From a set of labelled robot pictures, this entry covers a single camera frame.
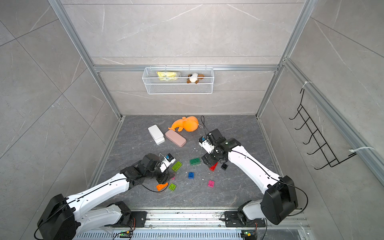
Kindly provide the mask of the red lego brick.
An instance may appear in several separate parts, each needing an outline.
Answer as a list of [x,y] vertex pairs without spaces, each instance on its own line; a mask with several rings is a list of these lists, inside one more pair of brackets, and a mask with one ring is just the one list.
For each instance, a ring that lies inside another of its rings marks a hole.
[[210,171],[214,172],[216,167],[217,167],[217,165],[218,165],[218,162],[215,163],[212,167],[210,167]]

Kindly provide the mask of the dark green lego brick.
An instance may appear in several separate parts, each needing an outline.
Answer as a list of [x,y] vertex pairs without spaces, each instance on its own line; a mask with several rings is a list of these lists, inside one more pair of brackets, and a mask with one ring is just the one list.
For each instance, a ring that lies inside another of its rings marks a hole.
[[190,165],[191,166],[199,165],[200,163],[201,163],[200,158],[195,158],[195,159],[191,159],[190,160]]

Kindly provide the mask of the light green lego brick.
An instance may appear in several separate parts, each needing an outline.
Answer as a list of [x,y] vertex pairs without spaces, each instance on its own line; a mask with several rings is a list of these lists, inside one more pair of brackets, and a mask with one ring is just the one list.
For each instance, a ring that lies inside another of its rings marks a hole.
[[182,166],[182,163],[180,161],[177,161],[173,166],[172,166],[172,170],[174,172],[177,172]]

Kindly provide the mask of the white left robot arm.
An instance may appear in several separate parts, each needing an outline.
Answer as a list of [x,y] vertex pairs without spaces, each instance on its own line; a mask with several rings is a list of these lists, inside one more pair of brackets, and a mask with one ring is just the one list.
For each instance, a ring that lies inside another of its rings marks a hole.
[[131,227],[136,221],[130,208],[122,201],[105,208],[96,207],[108,199],[142,185],[145,179],[156,179],[160,185],[169,183],[173,175],[169,167],[175,158],[147,154],[142,160],[122,169],[110,179],[77,194],[51,198],[37,223],[42,240],[72,240],[77,235],[99,227]]

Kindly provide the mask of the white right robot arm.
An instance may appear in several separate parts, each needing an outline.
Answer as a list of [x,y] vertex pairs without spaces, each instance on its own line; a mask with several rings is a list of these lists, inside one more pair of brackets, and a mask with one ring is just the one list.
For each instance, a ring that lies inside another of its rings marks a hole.
[[226,139],[218,129],[199,138],[199,145],[207,152],[202,160],[213,167],[221,160],[240,168],[260,189],[263,199],[248,201],[238,208],[238,219],[245,225],[255,219],[266,219],[280,224],[297,207],[298,199],[293,180],[280,177],[257,161],[236,139]]

